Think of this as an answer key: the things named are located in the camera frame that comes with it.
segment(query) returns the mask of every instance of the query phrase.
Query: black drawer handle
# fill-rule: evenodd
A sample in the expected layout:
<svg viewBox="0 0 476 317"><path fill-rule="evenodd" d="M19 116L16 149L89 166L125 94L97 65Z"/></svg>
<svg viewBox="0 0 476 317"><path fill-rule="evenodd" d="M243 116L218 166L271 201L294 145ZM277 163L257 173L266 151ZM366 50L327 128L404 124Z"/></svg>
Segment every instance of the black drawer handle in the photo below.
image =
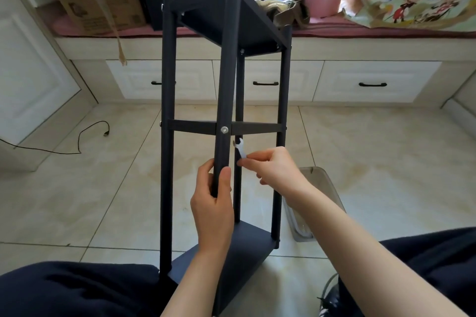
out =
<svg viewBox="0 0 476 317"><path fill-rule="evenodd" d="M161 82L161 81L155 81L155 80L153 80L153 81L151 81L150 83L151 83L152 85L162 85L162 82Z"/></svg>
<svg viewBox="0 0 476 317"><path fill-rule="evenodd" d="M275 81L274 83L258 83L257 81L254 81L253 82L253 85L279 85L279 82L278 81Z"/></svg>
<svg viewBox="0 0 476 317"><path fill-rule="evenodd" d="M359 85L360 85L361 87L386 87L386 86L387 86L387 83L381 83L381 84L365 84L365 83L360 82Z"/></svg>

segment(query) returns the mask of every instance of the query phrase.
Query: hand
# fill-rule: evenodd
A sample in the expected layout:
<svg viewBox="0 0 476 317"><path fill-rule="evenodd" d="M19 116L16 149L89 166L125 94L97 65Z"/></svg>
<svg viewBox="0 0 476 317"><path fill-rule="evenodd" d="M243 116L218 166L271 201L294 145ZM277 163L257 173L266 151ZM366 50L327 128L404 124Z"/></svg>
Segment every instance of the hand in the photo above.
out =
<svg viewBox="0 0 476 317"><path fill-rule="evenodd" d="M277 190L291 207L299 191L312 187L284 147L250 153L237 164L256 172L259 183Z"/></svg>
<svg viewBox="0 0 476 317"><path fill-rule="evenodd" d="M235 226L233 204L230 196L231 169L224 167L218 180L218 197L210 194L213 159L199 167L197 186L190 200L193 218L199 235L199 251L218 253L225 257Z"/></svg>

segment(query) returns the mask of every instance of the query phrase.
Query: drawer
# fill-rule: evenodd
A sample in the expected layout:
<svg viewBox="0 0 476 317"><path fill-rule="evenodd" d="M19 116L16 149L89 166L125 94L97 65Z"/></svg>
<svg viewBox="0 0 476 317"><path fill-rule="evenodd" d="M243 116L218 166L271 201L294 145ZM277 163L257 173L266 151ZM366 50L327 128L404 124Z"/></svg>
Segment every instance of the drawer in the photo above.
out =
<svg viewBox="0 0 476 317"><path fill-rule="evenodd" d="M324 62L291 61L289 100L312 101ZM279 97L280 61L247 60L245 62L245 100L277 101ZM218 93L220 61L213 61Z"/></svg>
<svg viewBox="0 0 476 317"><path fill-rule="evenodd" d="M126 99L161 99L161 60L131 60L122 66L118 60L107 64ZM213 68L209 60L181 60L176 63L175 99L216 100Z"/></svg>
<svg viewBox="0 0 476 317"><path fill-rule="evenodd" d="M411 103L441 62L325 62L314 101Z"/></svg>

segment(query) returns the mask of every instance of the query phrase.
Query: forearm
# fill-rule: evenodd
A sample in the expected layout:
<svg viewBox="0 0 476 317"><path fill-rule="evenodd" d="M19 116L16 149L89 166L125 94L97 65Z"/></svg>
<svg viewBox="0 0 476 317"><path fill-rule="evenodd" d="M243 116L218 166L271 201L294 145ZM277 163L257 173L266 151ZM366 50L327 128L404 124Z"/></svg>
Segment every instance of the forearm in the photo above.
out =
<svg viewBox="0 0 476 317"><path fill-rule="evenodd" d="M225 257L197 252L161 317L210 317Z"/></svg>
<svg viewBox="0 0 476 317"><path fill-rule="evenodd" d="M315 188L298 212L366 317L466 316Z"/></svg>

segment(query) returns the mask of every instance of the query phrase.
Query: shelf rack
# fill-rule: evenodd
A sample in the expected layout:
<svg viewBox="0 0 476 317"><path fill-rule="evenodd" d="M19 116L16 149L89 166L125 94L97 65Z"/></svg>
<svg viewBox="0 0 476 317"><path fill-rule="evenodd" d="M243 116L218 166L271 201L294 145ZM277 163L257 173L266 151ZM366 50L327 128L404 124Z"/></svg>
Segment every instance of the shelf rack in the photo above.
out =
<svg viewBox="0 0 476 317"><path fill-rule="evenodd" d="M175 62L177 26L183 25L221 46L216 121L175 119ZM276 145L286 141L289 66L292 27L279 31L254 0L164 0L162 38L162 145L160 188L160 296L164 308L198 250L194 246L172 261L172 189L174 132L215 135L212 195L218 176L229 165L231 136L277 134ZM281 53L277 123L243 121L245 57ZM232 121L236 72L236 112ZM274 191L271 232L240 220L241 167L235 151L233 208L235 229L217 287L213 315L218 316L273 249L279 248L281 195Z"/></svg>

